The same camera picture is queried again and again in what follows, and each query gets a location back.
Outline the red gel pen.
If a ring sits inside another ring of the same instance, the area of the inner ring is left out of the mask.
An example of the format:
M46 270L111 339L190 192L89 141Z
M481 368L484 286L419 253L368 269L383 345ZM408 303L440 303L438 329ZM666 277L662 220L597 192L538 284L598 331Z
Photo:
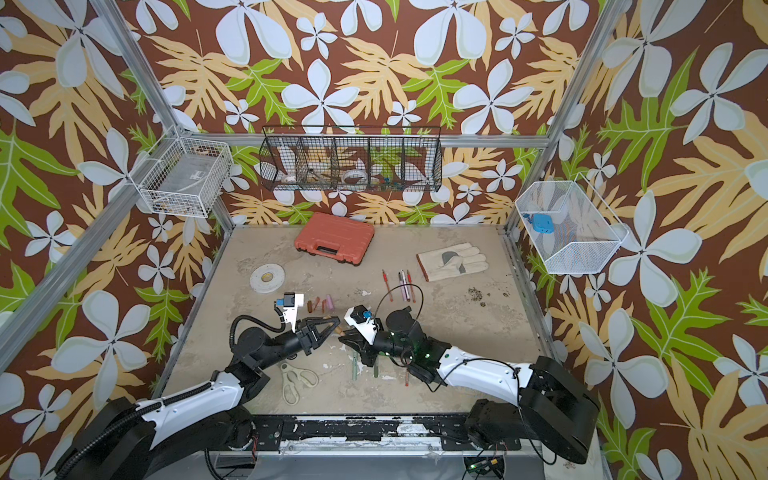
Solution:
M387 274L386 274L384 269L382 269L382 278L383 278L385 287L387 288L387 297L389 298L390 302L393 302L394 299L393 299L392 292L390 291L390 285L389 285L388 276L387 276Z

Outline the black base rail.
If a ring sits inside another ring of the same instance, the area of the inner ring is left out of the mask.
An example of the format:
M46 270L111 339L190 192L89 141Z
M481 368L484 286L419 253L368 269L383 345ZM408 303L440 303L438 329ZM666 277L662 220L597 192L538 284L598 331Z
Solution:
M392 415L288 415L252 417L259 452L287 452L310 447L350 450L463 451L474 445L465 413Z

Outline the white canvas work glove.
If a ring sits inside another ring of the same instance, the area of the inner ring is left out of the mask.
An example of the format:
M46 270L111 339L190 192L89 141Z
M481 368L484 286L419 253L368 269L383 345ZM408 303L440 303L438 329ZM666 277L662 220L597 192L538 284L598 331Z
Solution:
M419 253L416 258L427 282L480 273L489 268L486 256L471 243Z

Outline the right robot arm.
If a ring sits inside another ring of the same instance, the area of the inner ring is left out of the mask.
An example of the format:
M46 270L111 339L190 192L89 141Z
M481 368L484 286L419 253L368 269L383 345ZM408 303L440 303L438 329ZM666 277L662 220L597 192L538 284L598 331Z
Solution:
M410 308L380 320L358 305L347 310L344 320L348 328L340 340L364 365L372 367L385 356L436 389L462 387L484 394L465 424L476 445L526 437L559 458L587 462L600 407L558 361L540 356L533 363L508 363L470 354L426 335Z

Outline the blue object in basket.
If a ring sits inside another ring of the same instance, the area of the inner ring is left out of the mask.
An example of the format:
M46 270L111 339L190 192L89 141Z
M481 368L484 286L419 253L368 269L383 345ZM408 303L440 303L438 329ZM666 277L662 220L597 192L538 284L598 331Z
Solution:
M527 215L526 218L537 233L553 234L555 232L555 225L550 215L535 213Z

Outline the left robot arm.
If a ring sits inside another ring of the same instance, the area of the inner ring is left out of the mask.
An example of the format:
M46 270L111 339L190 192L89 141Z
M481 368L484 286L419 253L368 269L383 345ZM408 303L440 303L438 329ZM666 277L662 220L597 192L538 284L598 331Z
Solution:
M336 316L307 318L274 337L259 324L232 326L225 369L171 396L108 402L59 459L56 478L142 479L200 450L247 444L252 416L245 405L267 385L266 369L311 354L339 324Z

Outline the beige handled scissors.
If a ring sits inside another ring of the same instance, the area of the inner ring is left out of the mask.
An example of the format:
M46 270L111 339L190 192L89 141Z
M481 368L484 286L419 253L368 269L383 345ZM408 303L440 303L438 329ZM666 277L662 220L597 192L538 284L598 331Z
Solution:
M310 369L298 368L283 362L280 364L282 377L282 398L288 405L296 405L300 401L300 387L315 388L320 383L317 373Z

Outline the white tape roll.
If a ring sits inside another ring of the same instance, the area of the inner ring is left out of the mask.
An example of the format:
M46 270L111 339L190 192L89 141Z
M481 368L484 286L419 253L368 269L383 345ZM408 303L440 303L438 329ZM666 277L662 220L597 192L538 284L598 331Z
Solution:
M269 263L257 267L251 273L249 284L254 292L268 294L279 290L285 278L285 270L281 265Z

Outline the red plastic tool case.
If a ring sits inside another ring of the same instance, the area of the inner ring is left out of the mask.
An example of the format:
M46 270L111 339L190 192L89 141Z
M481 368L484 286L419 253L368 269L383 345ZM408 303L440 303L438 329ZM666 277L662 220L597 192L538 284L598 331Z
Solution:
M314 213L294 241L297 251L359 266L374 238L372 225L346 217Z

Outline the pink marker pen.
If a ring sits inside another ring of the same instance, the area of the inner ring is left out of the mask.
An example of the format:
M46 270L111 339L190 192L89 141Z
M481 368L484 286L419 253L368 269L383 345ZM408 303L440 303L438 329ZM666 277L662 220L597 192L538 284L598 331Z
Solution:
M403 301L406 302L406 303L409 303L410 302L410 294L408 292L408 287L406 285L406 280L405 280L403 272L402 271L398 271L397 272L397 277L398 277L398 283L399 283L399 290L401 292Z

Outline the brown white marker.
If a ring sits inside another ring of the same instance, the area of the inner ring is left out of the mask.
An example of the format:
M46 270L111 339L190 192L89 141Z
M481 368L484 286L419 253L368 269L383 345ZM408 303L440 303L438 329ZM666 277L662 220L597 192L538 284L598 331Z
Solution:
M400 270L398 272L398 277L400 280L400 284L402 285L402 295L406 302L411 302L413 299L411 287L409 285L406 272L404 270Z

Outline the white mesh basket right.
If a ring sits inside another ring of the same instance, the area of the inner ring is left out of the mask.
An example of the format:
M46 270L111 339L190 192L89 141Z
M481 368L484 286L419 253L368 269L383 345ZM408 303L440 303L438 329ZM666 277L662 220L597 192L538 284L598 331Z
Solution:
M526 232L545 270L552 275L598 274L629 236L595 184L580 174L575 180L533 182L515 200ZM553 234L533 230L526 216L552 217Z

